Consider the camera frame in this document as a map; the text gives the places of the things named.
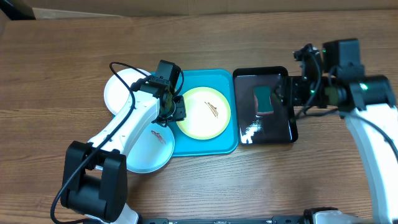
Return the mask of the green and red sponge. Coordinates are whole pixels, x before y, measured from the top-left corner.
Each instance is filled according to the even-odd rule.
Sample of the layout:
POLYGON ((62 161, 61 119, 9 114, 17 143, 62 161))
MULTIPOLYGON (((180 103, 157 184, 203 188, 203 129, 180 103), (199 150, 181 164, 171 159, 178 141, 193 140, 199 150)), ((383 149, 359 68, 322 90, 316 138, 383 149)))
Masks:
POLYGON ((271 89, 268 86, 255 86, 253 93, 256 116, 272 114, 271 89))

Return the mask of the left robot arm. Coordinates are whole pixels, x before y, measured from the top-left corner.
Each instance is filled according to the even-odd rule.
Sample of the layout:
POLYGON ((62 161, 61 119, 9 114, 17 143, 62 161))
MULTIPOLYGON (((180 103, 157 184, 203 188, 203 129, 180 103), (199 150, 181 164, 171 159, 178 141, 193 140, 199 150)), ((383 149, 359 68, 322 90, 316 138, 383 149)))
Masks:
POLYGON ((72 142, 65 155, 62 188, 55 207, 85 216, 82 222, 136 222, 137 213, 126 204, 127 156, 151 123, 166 127, 185 117, 183 98, 176 90, 177 77, 149 75, 126 88, 128 97, 111 122, 87 143, 72 142))

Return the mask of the yellow-green plate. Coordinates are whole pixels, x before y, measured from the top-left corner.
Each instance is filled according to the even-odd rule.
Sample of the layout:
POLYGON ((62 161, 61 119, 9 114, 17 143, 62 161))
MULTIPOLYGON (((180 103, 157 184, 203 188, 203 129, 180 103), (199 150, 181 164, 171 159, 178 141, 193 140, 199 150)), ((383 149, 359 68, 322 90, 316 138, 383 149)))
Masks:
POLYGON ((231 119, 226 97, 209 87, 196 87, 183 94, 186 118, 177 126, 188 137, 209 140, 219 136, 231 119))

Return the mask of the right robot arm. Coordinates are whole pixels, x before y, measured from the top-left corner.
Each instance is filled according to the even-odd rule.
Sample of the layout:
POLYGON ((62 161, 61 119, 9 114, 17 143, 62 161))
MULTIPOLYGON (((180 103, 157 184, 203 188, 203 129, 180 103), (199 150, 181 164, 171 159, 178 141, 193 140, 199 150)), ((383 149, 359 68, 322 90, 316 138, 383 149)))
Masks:
POLYGON ((291 118, 337 114, 358 148, 368 179, 371 223, 397 223, 397 100, 384 75, 367 76, 358 39, 307 44, 293 52, 301 76, 283 78, 275 89, 280 101, 301 109, 291 118))

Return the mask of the light blue plate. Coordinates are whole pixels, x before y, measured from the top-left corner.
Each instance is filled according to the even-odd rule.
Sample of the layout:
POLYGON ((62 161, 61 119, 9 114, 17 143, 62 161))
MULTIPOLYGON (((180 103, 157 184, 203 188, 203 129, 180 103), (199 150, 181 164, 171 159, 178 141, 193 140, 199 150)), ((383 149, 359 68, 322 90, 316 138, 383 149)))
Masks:
POLYGON ((126 159, 127 170, 147 174, 168 163, 175 147, 175 138, 169 127, 151 123, 142 132, 126 159))

